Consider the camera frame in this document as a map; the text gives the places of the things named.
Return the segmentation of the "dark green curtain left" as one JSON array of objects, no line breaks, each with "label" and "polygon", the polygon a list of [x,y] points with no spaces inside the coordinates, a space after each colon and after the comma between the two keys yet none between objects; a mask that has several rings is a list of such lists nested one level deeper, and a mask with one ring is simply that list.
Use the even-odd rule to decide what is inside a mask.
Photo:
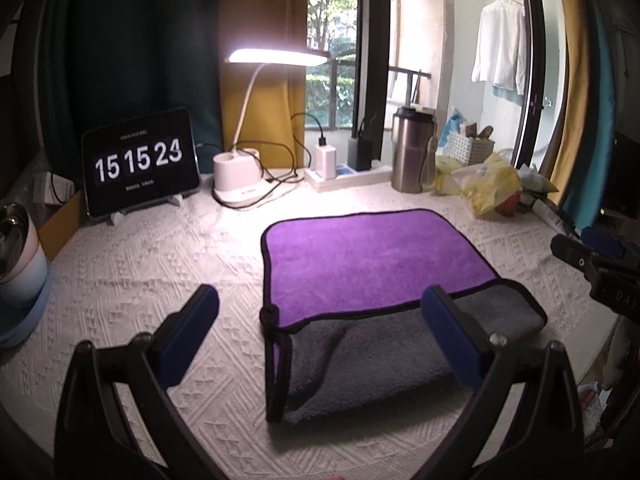
[{"label": "dark green curtain left", "polygon": [[219,0],[44,0],[38,98],[44,151],[81,177],[81,148],[102,129],[184,106],[198,168],[224,146]]}]

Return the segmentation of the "white textured tablecloth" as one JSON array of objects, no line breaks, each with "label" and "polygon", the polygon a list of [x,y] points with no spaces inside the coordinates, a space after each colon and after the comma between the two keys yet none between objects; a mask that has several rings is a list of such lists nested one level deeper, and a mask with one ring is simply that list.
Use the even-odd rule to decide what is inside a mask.
[{"label": "white textured tablecloth", "polygon": [[253,210],[219,206],[208,191],[181,206],[128,214],[117,226],[85,226],[52,264],[52,290],[37,328],[1,364],[1,401],[40,448],[51,451],[58,399],[74,347],[126,344],[152,332],[198,285],[212,284],[220,313],[171,400],[203,448],[233,479],[408,479],[459,415],[465,391],[443,384],[403,401],[312,422],[265,419],[259,237],[288,218],[426,208],[460,230],[505,278],[546,309],[544,333],[564,344],[585,377],[616,316],[589,295],[582,274],[550,252],[537,217],[476,220],[457,197],[395,192],[388,184],[317,192],[299,185]]}]

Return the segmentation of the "yellow curtain right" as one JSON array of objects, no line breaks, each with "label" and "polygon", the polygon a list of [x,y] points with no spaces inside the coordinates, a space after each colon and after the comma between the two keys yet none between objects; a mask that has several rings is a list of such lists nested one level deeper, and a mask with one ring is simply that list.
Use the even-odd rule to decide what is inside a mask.
[{"label": "yellow curtain right", "polygon": [[568,75],[565,77],[564,122],[558,154],[551,174],[551,182],[558,189],[551,200],[560,206],[564,200],[570,177],[576,165],[582,134],[584,133],[589,98],[589,32],[585,0],[562,0],[568,56]]}]

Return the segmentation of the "purple and grey towel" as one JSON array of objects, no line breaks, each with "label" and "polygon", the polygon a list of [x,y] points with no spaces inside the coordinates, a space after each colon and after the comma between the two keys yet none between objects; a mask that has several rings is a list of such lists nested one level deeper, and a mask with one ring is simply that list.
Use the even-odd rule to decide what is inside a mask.
[{"label": "purple and grey towel", "polygon": [[433,385],[449,375],[422,318],[437,285],[487,333],[520,342],[546,326],[527,288],[502,278],[428,209],[273,223],[264,263],[266,419],[297,425]]}]

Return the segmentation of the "white round humidifier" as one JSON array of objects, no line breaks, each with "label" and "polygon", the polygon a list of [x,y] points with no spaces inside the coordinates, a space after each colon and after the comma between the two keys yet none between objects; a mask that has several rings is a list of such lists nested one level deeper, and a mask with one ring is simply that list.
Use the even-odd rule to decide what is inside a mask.
[{"label": "white round humidifier", "polygon": [[1,348],[22,344],[46,310],[52,270],[26,208],[1,207]]}]

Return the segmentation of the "white hanging shirt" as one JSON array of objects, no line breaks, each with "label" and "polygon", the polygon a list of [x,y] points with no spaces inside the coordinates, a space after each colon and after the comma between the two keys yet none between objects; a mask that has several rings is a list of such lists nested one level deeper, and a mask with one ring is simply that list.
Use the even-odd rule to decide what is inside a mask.
[{"label": "white hanging shirt", "polygon": [[496,0],[480,12],[473,82],[524,94],[526,76],[525,13],[521,6]]}]

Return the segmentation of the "yellow curtain left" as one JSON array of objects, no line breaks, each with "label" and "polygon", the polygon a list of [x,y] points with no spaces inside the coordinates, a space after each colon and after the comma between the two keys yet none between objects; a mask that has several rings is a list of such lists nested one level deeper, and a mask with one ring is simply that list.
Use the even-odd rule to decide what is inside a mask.
[{"label": "yellow curtain left", "polygon": [[[307,47],[307,0],[220,0],[218,47],[220,55],[220,91],[222,120],[222,70],[224,60],[235,49],[243,46],[267,47],[280,46]],[[291,117],[296,125],[302,125],[299,114]],[[304,162],[304,152],[299,143],[304,140],[304,128],[300,139],[295,142],[298,148],[299,167]]]}]

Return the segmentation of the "teal curtain right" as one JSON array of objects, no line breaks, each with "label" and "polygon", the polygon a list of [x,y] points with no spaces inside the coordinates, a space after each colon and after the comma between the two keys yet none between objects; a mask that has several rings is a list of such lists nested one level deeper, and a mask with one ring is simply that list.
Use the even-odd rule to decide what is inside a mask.
[{"label": "teal curtain right", "polygon": [[582,179],[582,198],[576,224],[592,226],[600,211],[615,138],[615,76],[610,42],[600,6],[594,6],[598,45],[596,117],[589,145],[589,164]]}]

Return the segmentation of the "cardboard box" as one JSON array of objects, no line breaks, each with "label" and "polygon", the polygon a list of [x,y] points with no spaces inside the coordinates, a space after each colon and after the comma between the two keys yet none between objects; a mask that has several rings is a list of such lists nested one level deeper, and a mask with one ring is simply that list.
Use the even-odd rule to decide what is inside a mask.
[{"label": "cardboard box", "polygon": [[86,221],[84,194],[76,193],[41,228],[38,235],[43,252],[53,261]]}]

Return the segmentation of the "tablet showing clock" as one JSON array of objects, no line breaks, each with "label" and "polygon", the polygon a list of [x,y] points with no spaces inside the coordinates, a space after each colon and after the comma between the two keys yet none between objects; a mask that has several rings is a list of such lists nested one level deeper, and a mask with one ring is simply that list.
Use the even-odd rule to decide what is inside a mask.
[{"label": "tablet showing clock", "polygon": [[189,194],[201,183],[184,107],[94,128],[82,140],[81,161],[93,219]]}]

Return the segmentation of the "yellow curtain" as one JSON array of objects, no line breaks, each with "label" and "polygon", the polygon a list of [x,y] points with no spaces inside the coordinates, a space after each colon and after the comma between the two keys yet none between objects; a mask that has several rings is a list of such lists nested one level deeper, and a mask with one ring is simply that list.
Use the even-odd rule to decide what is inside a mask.
[{"label": "yellow curtain", "polygon": [[[224,60],[235,49],[243,46],[267,47],[280,46],[307,47],[307,0],[220,0],[218,47],[220,55],[220,91],[222,120],[222,70]],[[299,114],[291,117],[296,125],[302,125]],[[299,143],[304,140],[304,128],[300,139],[295,142],[298,148],[299,167],[304,162],[304,152]]]},{"label": "yellow curtain", "polygon": [[562,0],[568,56],[568,75],[565,77],[564,122],[558,154],[551,174],[551,182],[558,189],[551,200],[560,206],[564,200],[570,177],[576,165],[582,134],[584,133],[589,98],[589,32],[585,0]]}]

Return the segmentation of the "white tube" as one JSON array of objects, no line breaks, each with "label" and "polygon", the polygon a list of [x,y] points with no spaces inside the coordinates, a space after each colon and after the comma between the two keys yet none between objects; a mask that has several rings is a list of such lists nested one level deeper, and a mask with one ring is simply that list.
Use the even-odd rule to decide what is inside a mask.
[{"label": "white tube", "polygon": [[566,229],[564,221],[561,217],[542,200],[535,200],[532,206],[532,211],[536,216],[544,222],[555,233],[565,235]]}]

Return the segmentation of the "white charger plug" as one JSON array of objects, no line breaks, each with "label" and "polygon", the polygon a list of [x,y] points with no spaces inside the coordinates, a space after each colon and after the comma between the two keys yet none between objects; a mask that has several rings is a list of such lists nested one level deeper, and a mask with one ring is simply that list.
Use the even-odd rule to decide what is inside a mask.
[{"label": "white charger plug", "polygon": [[314,147],[314,172],[322,180],[336,178],[337,151],[329,144],[318,144]]}]

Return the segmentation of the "white power strip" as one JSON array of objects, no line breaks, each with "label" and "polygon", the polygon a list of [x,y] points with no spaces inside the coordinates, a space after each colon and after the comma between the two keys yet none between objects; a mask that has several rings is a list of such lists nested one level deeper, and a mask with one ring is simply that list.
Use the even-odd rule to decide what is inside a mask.
[{"label": "white power strip", "polygon": [[384,182],[390,182],[392,167],[374,165],[369,170],[356,171],[346,164],[336,166],[334,179],[322,179],[313,169],[304,169],[305,181],[317,192],[341,190],[342,188],[356,188]]}]

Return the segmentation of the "yellow plastic bag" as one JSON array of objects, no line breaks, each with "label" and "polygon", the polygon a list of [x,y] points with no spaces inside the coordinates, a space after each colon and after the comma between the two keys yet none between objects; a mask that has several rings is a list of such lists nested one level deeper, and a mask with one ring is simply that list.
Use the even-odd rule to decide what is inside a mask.
[{"label": "yellow plastic bag", "polygon": [[497,154],[471,166],[462,166],[451,157],[437,156],[434,192],[460,196],[466,210],[480,219],[490,214],[513,216],[523,187],[518,172]]}]

